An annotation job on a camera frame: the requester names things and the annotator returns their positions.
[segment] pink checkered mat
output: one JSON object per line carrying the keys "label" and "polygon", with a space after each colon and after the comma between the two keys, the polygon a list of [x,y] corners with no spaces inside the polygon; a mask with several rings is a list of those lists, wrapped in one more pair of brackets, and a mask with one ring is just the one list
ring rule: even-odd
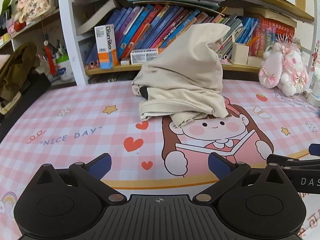
{"label": "pink checkered mat", "polygon": [[[169,117],[142,122],[141,97],[131,82],[103,83],[52,90],[39,98],[0,144],[0,239],[18,239],[13,208],[43,163],[67,168],[107,152],[111,170],[103,181],[118,190],[177,189],[210,184],[208,153],[214,149],[231,162],[264,167],[275,153],[294,158],[320,143],[318,109],[305,99],[286,98],[257,82],[223,81],[229,117],[193,121],[182,129]],[[302,195],[308,216],[301,237],[313,239],[320,202]]]}

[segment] red strawberry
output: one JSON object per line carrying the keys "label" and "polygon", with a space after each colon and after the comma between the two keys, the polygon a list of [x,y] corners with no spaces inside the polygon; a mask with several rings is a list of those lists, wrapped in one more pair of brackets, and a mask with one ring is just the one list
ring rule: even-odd
{"label": "red strawberry", "polygon": [[262,94],[256,94],[257,99],[259,99],[262,102],[267,102],[268,98],[266,98],[264,95]]}

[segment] yellow star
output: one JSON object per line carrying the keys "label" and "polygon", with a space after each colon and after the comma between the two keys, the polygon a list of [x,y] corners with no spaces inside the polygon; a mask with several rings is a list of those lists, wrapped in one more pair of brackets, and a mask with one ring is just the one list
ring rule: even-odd
{"label": "yellow star", "polygon": [[286,136],[288,136],[288,134],[291,134],[287,128],[283,128],[283,127],[281,127],[281,132],[283,132]]}
{"label": "yellow star", "polygon": [[116,109],[116,106],[106,106],[106,109],[104,109],[102,112],[107,113],[107,114],[111,114],[115,111],[118,111],[118,109]]}

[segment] rainbow illustration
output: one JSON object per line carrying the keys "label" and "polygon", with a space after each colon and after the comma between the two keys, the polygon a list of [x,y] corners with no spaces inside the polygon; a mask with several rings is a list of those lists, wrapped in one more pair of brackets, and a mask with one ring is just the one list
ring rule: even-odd
{"label": "rainbow illustration", "polygon": [[4,196],[2,197],[2,202],[6,203],[7,201],[11,202],[11,205],[13,206],[16,202],[17,202],[17,195],[13,192],[7,192],[6,194],[4,194]]}

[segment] white plush bunny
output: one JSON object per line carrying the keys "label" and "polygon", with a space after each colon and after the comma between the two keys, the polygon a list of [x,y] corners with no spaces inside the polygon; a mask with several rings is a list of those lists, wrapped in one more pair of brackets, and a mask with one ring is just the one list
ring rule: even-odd
{"label": "white plush bunny", "polygon": [[277,86],[287,97],[306,90],[308,73],[297,45],[277,42],[263,57],[265,60],[259,72],[261,85],[266,88]]}

